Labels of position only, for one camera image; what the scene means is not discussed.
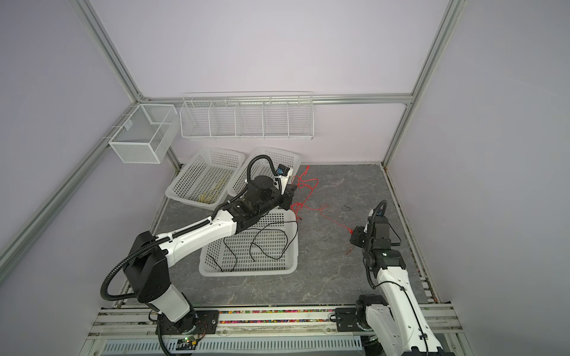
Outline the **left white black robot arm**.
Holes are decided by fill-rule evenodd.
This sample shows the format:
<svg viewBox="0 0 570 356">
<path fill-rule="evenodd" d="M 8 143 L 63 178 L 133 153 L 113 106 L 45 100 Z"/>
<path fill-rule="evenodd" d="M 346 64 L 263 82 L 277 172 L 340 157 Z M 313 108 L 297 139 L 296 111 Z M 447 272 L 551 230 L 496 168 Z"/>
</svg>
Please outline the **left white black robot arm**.
<svg viewBox="0 0 570 356">
<path fill-rule="evenodd" d="M 268 155 L 254 157 L 246 167 L 245 187 L 216 206 L 209 217 L 159 235 L 150 231 L 139 234 L 128 256 L 103 280 L 101 298 L 134 298 L 158 314 L 160 326 L 181 334 L 192 332 L 198 322 L 197 312 L 172 283 L 170 268 L 209 243 L 251 228 L 274 209 L 289 209 L 296 190 L 289 183 L 291 177 L 289 167 L 275 166 Z"/>
</svg>

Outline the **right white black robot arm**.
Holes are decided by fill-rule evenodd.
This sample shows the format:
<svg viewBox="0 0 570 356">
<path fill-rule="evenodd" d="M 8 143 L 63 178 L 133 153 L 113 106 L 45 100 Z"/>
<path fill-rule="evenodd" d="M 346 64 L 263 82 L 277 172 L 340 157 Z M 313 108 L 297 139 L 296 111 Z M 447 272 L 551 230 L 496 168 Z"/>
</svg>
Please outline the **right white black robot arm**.
<svg viewBox="0 0 570 356">
<path fill-rule="evenodd" d="M 386 210 L 387 200 L 383 200 L 350 236 L 350 243 L 362 251 L 369 287 L 381 290 L 381 295 L 362 295 L 357 300 L 359 326 L 374 332 L 385 355 L 450 355 L 414 295 L 405 261 L 390 238 Z"/>
</svg>

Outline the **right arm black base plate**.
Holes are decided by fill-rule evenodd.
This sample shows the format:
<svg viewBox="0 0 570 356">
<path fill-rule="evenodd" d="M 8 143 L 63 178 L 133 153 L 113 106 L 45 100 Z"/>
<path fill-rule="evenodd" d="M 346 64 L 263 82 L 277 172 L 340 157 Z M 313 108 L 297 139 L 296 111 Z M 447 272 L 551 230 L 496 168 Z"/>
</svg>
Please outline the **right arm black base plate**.
<svg viewBox="0 0 570 356">
<path fill-rule="evenodd" d="M 365 316 L 356 307 L 337 308 L 329 317 L 339 332 L 372 332 Z"/>
</svg>

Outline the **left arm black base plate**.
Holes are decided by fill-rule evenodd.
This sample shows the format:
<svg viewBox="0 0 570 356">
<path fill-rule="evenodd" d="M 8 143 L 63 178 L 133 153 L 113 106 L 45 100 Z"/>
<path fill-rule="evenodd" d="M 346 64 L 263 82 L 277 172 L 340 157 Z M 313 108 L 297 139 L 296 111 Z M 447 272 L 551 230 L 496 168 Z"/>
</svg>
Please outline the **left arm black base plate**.
<svg viewBox="0 0 570 356">
<path fill-rule="evenodd" d="M 216 309 L 198 310 L 188 313 L 178 322 L 171 322 L 162 314 L 158 317 L 157 328 L 162 335 L 211 335 L 215 334 L 220 313 Z"/>
</svg>

